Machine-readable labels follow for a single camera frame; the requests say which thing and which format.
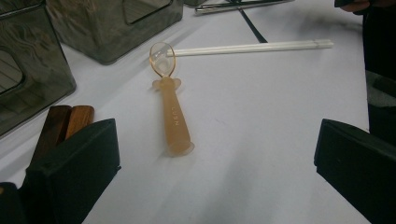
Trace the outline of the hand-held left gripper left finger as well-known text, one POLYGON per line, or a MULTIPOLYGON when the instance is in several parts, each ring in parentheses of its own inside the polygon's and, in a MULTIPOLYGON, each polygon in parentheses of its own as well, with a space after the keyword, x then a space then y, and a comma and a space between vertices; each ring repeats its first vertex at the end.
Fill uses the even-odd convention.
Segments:
POLYGON ((97 121, 26 169, 29 224, 81 224, 120 169, 116 121, 97 121))

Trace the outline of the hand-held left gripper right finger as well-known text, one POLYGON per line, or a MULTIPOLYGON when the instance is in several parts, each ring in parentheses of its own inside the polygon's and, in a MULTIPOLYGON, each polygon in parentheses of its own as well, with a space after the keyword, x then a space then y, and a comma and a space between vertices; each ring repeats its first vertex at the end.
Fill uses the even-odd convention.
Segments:
POLYGON ((396 224, 396 147, 352 125, 321 122, 314 164, 372 224, 396 224))

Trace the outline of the black metal chopstick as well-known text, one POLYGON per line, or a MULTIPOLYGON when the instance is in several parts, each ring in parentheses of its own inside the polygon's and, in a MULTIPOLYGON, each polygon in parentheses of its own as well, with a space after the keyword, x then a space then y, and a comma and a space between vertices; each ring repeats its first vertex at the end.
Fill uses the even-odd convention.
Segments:
POLYGON ((268 4, 274 4, 281 2, 283 0, 256 0, 256 1, 246 1, 246 2, 229 2, 222 4, 210 4, 210 5, 201 5, 196 9, 213 9, 213 8, 235 8, 235 7, 253 7, 253 6, 264 6, 268 4))
MULTIPOLYGON (((267 7, 267 6, 271 6, 271 5, 276 5, 276 4, 284 4, 284 3, 288 3, 288 2, 292 2, 293 0, 283 0, 281 2, 278 3, 274 3, 274 4, 268 4, 268 5, 264 5, 264 6, 253 6, 253 7, 267 7)), ((219 12, 225 12, 225 11, 231 11, 231 10, 237 10, 239 8, 245 9, 245 8, 252 8, 252 7, 235 7, 235 8, 213 8, 213 9, 195 9, 195 13, 197 15, 204 15, 204 14, 211 14, 211 13, 219 13, 219 12)))

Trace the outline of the small wooden utensil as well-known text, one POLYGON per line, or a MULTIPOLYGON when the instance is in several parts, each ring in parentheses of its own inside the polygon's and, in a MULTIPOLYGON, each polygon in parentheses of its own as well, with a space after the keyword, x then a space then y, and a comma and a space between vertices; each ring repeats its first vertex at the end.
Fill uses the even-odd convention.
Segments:
POLYGON ((172 78, 176 68, 173 48, 164 42, 154 44, 149 51, 149 63, 160 79, 152 82, 163 99, 163 121, 168 154, 179 157, 194 149, 184 114, 177 99, 176 90, 181 85, 179 78, 172 78))

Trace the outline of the white table cover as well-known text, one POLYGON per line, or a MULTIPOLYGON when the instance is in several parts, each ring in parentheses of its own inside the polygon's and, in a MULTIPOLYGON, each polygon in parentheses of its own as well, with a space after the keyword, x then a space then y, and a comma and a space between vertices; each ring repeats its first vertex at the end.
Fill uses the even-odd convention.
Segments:
MULTIPOLYGON (((84 224, 368 224, 316 171, 323 119, 366 129, 361 18, 332 0, 245 11, 271 42, 329 39, 329 49, 181 57, 177 96, 194 150, 165 152, 149 46, 101 65, 64 54, 69 105, 117 123, 121 168, 84 224)), ((252 44, 240 13, 183 18, 160 34, 176 49, 252 44)))

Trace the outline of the wooden-handled knife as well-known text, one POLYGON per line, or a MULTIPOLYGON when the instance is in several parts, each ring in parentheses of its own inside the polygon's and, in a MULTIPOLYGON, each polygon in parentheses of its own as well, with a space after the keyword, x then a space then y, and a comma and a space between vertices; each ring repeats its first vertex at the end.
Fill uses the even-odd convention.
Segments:
POLYGON ((70 138, 84 127, 92 124, 94 108, 90 105, 77 105, 71 110, 69 122, 64 139, 70 138))

